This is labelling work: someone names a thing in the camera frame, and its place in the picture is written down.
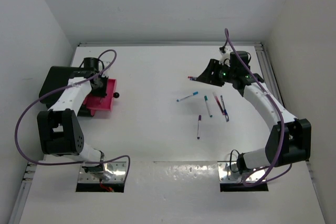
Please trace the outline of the pink drawer tray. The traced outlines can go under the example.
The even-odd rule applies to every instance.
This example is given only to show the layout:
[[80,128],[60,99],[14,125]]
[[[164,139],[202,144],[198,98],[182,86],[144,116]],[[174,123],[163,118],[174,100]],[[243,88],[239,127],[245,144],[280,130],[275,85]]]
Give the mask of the pink drawer tray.
[[116,79],[108,79],[106,96],[95,97],[93,94],[87,95],[82,105],[84,105],[87,109],[93,111],[112,111],[113,100],[115,99],[114,93],[116,92],[117,80]]

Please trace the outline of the dark blue gel pen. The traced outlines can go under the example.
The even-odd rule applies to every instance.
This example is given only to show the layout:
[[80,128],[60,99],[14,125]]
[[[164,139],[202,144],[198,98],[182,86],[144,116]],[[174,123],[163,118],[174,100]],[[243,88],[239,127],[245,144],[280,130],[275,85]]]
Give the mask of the dark blue gel pen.
[[220,99],[221,99],[222,106],[223,106],[223,111],[224,111],[225,120],[226,120],[226,122],[229,122],[229,115],[228,115],[228,113],[227,113],[227,110],[226,110],[226,107],[225,107],[225,103],[224,103],[224,98],[223,98],[222,95],[220,96]]

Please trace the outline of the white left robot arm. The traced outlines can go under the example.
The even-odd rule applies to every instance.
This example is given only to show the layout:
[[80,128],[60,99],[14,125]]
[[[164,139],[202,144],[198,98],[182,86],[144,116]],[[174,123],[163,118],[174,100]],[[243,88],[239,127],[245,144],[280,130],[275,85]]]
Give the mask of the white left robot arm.
[[80,116],[111,111],[119,97],[116,80],[107,74],[89,79],[104,68],[97,58],[85,58],[79,67],[51,67],[39,93],[47,110],[38,113],[37,124],[44,154],[81,161],[85,173],[107,182],[113,177],[112,164],[104,164],[104,153],[85,143],[78,121]]

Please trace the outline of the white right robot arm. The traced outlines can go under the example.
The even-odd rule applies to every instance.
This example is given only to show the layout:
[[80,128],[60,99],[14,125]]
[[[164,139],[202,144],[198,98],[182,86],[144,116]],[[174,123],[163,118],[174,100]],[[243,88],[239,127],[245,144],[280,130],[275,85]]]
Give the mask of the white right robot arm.
[[236,171],[291,165],[308,161],[311,154],[311,124],[286,110],[269,92],[263,78],[252,73],[246,51],[223,53],[222,60],[211,59],[197,82],[222,87],[230,83],[256,109],[270,129],[266,146],[240,153]]

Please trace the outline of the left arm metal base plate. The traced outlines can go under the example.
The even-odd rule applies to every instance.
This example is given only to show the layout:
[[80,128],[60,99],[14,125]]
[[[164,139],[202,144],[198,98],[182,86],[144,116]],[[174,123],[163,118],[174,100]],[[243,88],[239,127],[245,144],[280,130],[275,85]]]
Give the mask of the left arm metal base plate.
[[123,183],[127,171],[127,162],[110,162],[97,166],[81,166],[78,183],[96,184],[99,181],[103,183]]

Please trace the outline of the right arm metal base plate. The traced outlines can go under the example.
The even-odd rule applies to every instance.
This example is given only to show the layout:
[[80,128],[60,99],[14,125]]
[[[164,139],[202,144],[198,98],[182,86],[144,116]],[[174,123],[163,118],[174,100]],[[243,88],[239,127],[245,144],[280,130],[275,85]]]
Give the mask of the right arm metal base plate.
[[219,182],[221,184],[255,183],[265,174],[265,170],[248,170],[240,173],[236,162],[221,161],[217,163]]

